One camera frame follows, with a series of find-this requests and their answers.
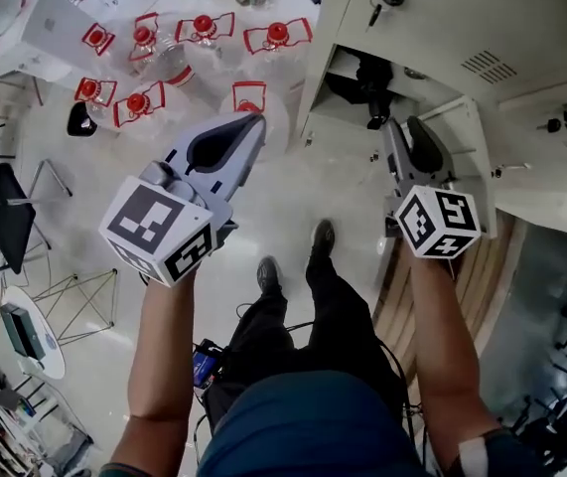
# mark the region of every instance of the person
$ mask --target person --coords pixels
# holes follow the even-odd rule
[[[368,306],[334,269],[335,243],[333,224],[321,221],[306,270],[316,316],[302,349],[284,327],[276,263],[259,263],[261,297],[240,319],[222,375],[206,393],[213,438],[198,475],[427,475],[401,426],[405,386],[378,344]],[[451,277],[435,260],[410,260],[422,412],[440,468],[544,475],[480,399],[478,358]],[[130,418],[104,477],[178,475],[193,401],[195,277],[147,288]]]

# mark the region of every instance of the cabinet door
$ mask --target cabinet door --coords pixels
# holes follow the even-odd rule
[[[473,97],[502,100],[567,80],[567,0],[405,0],[368,27],[351,0],[338,42]]]

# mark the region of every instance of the round table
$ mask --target round table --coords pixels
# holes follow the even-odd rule
[[[45,357],[40,361],[31,357],[28,357],[28,359],[40,368],[44,375],[55,380],[61,379],[67,370],[63,350],[58,344],[52,327],[43,316],[36,302],[34,302],[32,297],[30,297],[24,289],[18,286],[10,286],[5,291],[3,303],[20,307],[29,313],[32,323],[34,324],[36,336],[45,352]]]

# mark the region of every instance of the black pants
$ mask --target black pants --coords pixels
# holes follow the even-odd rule
[[[280,292],[261,296],[234,331],[222,377],[204,395],[211,429],[238,396],[259,380],[318,370],[360,378],[378,392],[401,423],[406,391],[377,342],[366,302],[336,274],[328,257],[311,259],[306,279],[316,309],[309,344],[294,348],[284,326],[287,299]]]

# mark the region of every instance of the black chair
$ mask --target black chair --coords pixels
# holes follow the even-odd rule
[[[48,160],[42,161],[39,164],[27,195],[21,188],[11,165],[7,163],[0,164],[0,252],[6,260],[6,263],[0,266],[0,272],[11,269],[18,274],[21,272],[23,263],[26,260],[41,257],[37,255],[26,259],[26,255],[38,247],[36,245],[33,249],[27,250],[32,228],[38,232],[42,243],[47,246],[47,249],[51,249],[47,239],[34,223],[36,211],[32,204],[40,203],[41,201],[30,198],[44,166],[47,166],[52,171],[65,195],[71,196],[71,191],[62,182]],[[54,201],[57,199],[59,198],[42,201]]]

